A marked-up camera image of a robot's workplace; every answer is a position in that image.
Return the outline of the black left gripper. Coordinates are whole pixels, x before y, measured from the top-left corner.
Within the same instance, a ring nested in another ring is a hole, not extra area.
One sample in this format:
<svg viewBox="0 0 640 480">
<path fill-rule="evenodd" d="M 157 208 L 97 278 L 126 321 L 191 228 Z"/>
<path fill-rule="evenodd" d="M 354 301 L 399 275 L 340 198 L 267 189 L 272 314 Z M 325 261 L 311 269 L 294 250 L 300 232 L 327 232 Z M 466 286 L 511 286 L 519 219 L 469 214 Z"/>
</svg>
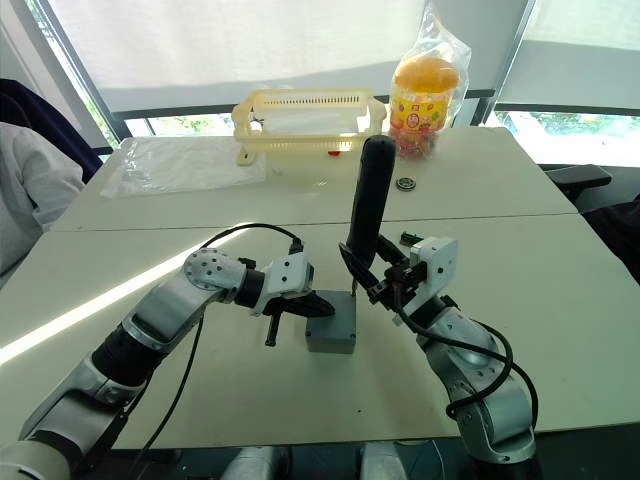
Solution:
<svg viewBox="0 0 640 480">
<path fill-rule="evenodd" d="M 267 302 L 263 314 L 270 317 L 265 345 L 275 347 L 281 316 L 284 313 L 306 318 L 329 317 L 335 314 L 333 305 L 318 295 L 310 293 L 304 297 L 283 298 L 278 297 Z"/>
</svg>

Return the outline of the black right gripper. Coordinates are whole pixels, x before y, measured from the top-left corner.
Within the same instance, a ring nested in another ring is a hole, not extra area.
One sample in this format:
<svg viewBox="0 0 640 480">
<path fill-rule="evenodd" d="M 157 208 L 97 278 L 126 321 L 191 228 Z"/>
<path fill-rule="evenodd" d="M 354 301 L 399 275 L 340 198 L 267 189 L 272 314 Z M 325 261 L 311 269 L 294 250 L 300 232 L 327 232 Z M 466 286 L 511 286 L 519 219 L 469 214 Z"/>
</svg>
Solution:
<svg viewBox="0 0 640 480">
<path fill-rule="evenodd" d="M 344 243 L 339 251 L 353 281 L 361 286 L 371 303 L 381 303 L 393 312 L 408 303 L 416 295 L 420 284 L 426 280 L 426 264 L 409 265 L 409 258 L 384 235 L 379 234 L 377 255 L 388 265 L 384 278 L 379 281 Z"/>
</svg>

